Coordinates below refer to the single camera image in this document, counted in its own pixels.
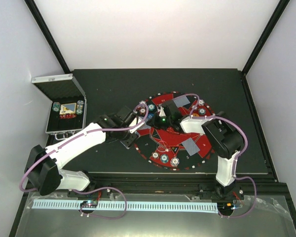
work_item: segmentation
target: open aluminum case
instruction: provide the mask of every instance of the open aluminum case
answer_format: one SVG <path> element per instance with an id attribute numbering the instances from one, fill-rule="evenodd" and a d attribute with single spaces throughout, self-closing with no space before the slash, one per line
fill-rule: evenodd
<path id="1" fill-rule="evenodd" d="M 62 140 L 85 128 L 87 99 L 73 74 L 36 77 L 32 78 L 32 83 L 51 100 L 47 134 L 55 135 L 57 140 Z M 60 117 L 60 112 L 53 110 L 54 102 L 63 105 L 77 103 L 79 100 L 84 101 L 83 112 L 81 115 L 76 114 L 75 118 L 63 119 Z"/>

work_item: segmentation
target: black frame edge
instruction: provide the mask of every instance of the black frame edge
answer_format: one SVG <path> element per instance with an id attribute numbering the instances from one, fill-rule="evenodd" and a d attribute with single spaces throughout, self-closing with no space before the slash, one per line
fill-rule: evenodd
<path id="1" fill-rule="evenodd" d="M 271 158 L 271 154 L 270 154 L 270 151 L 269 151 L 267 143 L 266 143 L 266 139 L 265 139 L 265 136 L 264 136 L 264 133 L 263 133 L 263 129 L 262 129 L 260 120 L 259 120 L 257 109 L 256 109 L 255 104 L 253 102 L 253 98 L 252 98 L 252 95 L 251 95 L 251 91 L 250 91 L 250 88 L 249 88 L 247 78 L 245 76 L 242 76 L 241 82 L 242 82 L 242 86 L 243 86 L 243 89 L 244 89 L 244 92 L 245 92 L 245 95 L 246 95 L 246 98 L 247 98 L 247 102 L 248 102 L 248 105 L 249 105 L 249 109 L 250 109 L 250 112 L 251 112 L 253 123 L 254 123 L 256 131 L 257 131 L 257 135 L 258 135 L 258 139 L 259 139 L 259 142 L 260 142 L 260 146 L 261 146 L 261 149 L 262 149 L 263 156 L 266 159 L 267 164 L 270 166 L 270 168 L 272 170 L 274 180 L 277 182 L 278 178 L 277 178 L 277 174 L 276 174 L 276 171 L 275 171 L 275 167 L 274 167 L 274 164 L 273 164 L 273 161 L 272 161 L 272 158 Z"/>
<path id="2" fill-rule="evenodd" d="M 288 209 L 289 209 L 289 212 L 291 214 L 293 224 L 294 224 L 294 227 L 295 227 L 295 230 L 296 230 L 296 209 L 295 209 L 293 200 L 292 199 L 286 199 L 286 203 L 287 203 L 287 206 L 288 206 Z"/>
<path id="3" fill-rule="evenodd" d="M 50 48 L 52 49 L 53 53 L 55 54 L 60 66 L 63 68 L 64 73 L 65 74 L 69 74 L 70 69 L 63 57 L 63 55 L 61 54 L 56 41 L 54 40 L 51 32 L 49 31 L 49 28 L 47 27 L 36 3 L 34 0 L 24 0 L 24 2 L 26 3 L 26 5 L 28 6 L 29 10 L 31 11 L 34 19 L 36 20 L 40 30 L 42 31 L 43 35 L 45 36 L 45 39 L 47 40 Z"/>
<path id="4" fill-rule="evenodd" d="M 19 224 L 21 222 L 22 214 L 23 214 L 24 207 L 25 207 L 25 204 L 26 204 L 26 200 L 27 199 L 28 199 L 28 194 L 27 193 L 24 193 L 23 196 L 22 196 L 22 198 L 21 198 L 19 208 L 18 208 L 18 210 L 16 212 L 16 215 L 15 215 L 15 218 L 14 218 L 14 221 L 13 221 L 13 224 L 12 224 L 12 227 L 11 227 L 11 231 L 10 231 L 9 237 L 16 236 L 16 232 L 17 232 L 18 227 L 19 227 Z"/>
<path id="5" fill-rule="evenodd" d="M 242 70 L 242 74 L 244 74 L 244 75 L 248 74 L 250 68 L 254 64 L 256 58 L 258 57 L 261 49 L 263 48 L 265 42 L 267 41 L 268 37 L 270 36 L 276 23 L 280 19 L 281 15 L 284 12 L 289 1 L 290 0 L 280 0 L 279 3 L 277 4 L 271 18 L 269 19 L 268 23 L 266 24 L 266 27 L 264 28 L 256 46 L 254 47 L 248 61 L 246 62 L 246 65 L 244 66 L 244 68 Z"/>

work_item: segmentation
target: case lid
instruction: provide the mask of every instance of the case lid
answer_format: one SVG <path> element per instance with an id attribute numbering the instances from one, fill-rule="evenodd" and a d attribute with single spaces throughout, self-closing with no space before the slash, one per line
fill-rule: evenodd
<path id="1" fill-rule="evenodd" d="M 73 74 L 36 77 L 32 83 L 52 101 L 74 96 L 85 97 L 85 92 Z"/>

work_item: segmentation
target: red circular board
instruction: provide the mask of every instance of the red circular board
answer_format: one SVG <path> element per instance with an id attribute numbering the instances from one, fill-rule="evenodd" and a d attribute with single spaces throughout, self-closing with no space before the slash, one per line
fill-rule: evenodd
<path id="1" fill-rule="evenodd" d="M 180 92 L 165 92 L 149 97 L 146 100 L 147 105 L 150 105 L 148 118 L 150 119 L 157 112 L 157 107 L 163 102 L 175 99 L 181 95 L 184 94 Z M 182 115 L 188 115 L 195 105 L 197 105 L 197 108 L 193 111 L 194 116 L 210 116 L 214 113 L 206 103 L 199 105 L 196 97 L 193 96 L 186 96 L 174 101 Z M 149 163 L 158 167 L 174 171 L 193 169 L 204 164 L 210 158 L 210 154 L 214 152 L 204 134 L 179 134 L 172 128 L 165 131 L 149 126 L 141 127 L 137 132 L 140 134 L 140 138 L 135 144 L 136 150 Z"/>

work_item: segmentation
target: white wall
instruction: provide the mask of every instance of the white wall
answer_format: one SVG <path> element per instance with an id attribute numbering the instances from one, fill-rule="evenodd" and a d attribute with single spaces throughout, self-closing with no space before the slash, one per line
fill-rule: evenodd
<path id="1" fill-rule="evenodd" d="M 31 77 L 63 74 L 23 0 L 0 1 L 0 237 L 8 236 L 30 149 L 45 145 L 49 100 Z"/>
<path id="2" fill-rule="evenodd" d="M 36 0 L 69 68 L 242 69 L 279 0 Z"/>
<path id="3" fill-rule="evenodd" d="M 296 0 L 290 1 L 248 81 L 281 182 L 296 207 Z"/>

